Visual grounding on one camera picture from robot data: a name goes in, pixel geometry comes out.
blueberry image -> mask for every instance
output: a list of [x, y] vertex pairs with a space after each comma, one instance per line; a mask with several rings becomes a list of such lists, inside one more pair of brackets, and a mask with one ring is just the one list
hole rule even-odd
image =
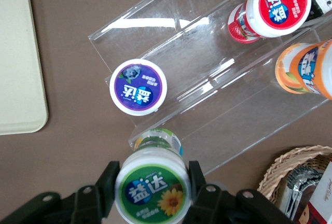
[[141, 73], [141, 66], [139, 65], [134, 65], [131, 67], [126, 68], [123, 72], [122, 75], [124, 78], [128, 80], [133, 80], [136, 79]]

wicker basket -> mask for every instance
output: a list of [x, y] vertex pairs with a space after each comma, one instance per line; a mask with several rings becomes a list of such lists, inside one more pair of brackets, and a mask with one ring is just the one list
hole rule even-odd
[[275, 159], [259, 183], [258, 191], [272, 203], [278, 199], [281, 179], [299, 165], [325, 170], [332, 159], [332, 148], [327, 146], [308, 146], [295, 148]]

clear acrylic shelf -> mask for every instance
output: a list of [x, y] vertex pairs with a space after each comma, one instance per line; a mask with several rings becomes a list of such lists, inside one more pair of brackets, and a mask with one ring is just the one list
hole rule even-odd
[[130, 144], [145, 130], [163, 126], [182, 140], [185, 159], [199, 160], [208, 173], [327, 101], [283, 91], [274, 66], [290, 45], [330, 38], [332, 17], [246, 45], [227, 28], [230, 12], [244, 1], [143, 0], [89, 36], [110, 71], [140, 58], [166, 75], [169, 89], [160, 109], [130, 116]]

plastic tray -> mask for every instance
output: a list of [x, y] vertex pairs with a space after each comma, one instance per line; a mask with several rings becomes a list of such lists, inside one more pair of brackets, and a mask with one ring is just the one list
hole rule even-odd
[[30, 0], [0, 0], [0, 135], [31, 133], [48, 118]]
[[168, 80], [157, 112], [130, 117], [130, 144], [163, 126], [182, 140], [185, 158], [199, 160], [207, 173], [326, 101], [284, 92], [274, 65], [289, 45], [328, 38], [327, 30], [315, 26], [240, 44], [230, 37], [227, 20], [244, 1], [144, 0], [89, 37], [110, 71], [141, 58], [160, 66]]

beige tray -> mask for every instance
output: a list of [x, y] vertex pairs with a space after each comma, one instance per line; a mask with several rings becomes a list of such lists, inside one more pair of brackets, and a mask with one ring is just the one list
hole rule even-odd
[[0, 135], [29, 133], [48, 118], [30, 0], [0, 0]]

